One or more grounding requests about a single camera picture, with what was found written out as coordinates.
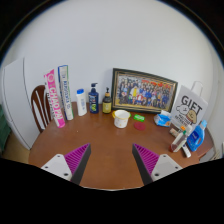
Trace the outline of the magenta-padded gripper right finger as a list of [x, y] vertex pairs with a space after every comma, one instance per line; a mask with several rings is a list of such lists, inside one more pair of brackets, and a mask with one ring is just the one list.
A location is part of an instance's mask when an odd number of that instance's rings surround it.
[[138, 144], [132, 145], [132, 154], [144, 185], [182, 169], [182, 167], [167, 154], [158, 155]]

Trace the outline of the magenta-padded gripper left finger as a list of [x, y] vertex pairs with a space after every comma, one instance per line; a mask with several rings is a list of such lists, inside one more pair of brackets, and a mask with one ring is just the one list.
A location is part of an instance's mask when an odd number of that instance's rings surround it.
[[90, 154], [91, 145], [87, 143], [70, 151], [66, 155], [56, 154], [42, 166], [42, 169], [79, 185]]

